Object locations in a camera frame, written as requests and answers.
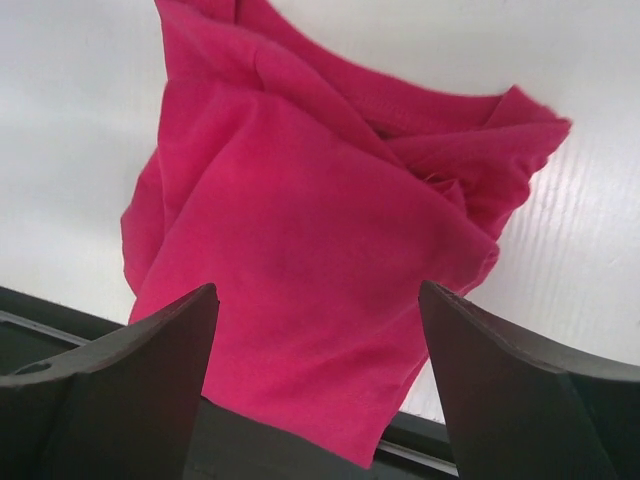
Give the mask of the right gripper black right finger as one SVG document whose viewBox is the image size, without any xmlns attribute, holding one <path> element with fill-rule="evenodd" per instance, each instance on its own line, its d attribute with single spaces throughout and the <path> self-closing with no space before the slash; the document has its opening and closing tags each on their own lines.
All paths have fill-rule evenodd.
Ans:
<svg viewBox="0 0 640 480">
<path fill-rule="evenodd" d="M 638 478 L 637 366 L 551 340 L 432 282 L 419 306 L 460 478 Z"/>
</svg>

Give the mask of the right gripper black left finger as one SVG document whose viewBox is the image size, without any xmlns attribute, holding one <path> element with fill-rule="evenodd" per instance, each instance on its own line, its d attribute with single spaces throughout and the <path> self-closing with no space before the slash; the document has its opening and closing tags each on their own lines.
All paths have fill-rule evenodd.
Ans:
<svg viewBox="0 0 640 480">
<path fill-rule="evenodd" d="M 2 478 L 182 478 L 218 310 L 207 284 L 2 376 Z"/>
</svg>

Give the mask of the pink t shirt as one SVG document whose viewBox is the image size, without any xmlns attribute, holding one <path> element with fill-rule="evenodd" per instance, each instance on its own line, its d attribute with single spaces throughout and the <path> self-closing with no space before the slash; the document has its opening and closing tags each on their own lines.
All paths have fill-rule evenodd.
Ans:
<svg viewBox="0 0 640 480">
<path fill-rule="evenodd" d="M 352 64 L 265 1 L 157 10 L 157 145 L 121 219 L 130 318 L 214 284 L 203 395 L 368 467 L 428 358 L 421 283 L 486 279 L 571 124 L 515 87 Z"/>
</svg>

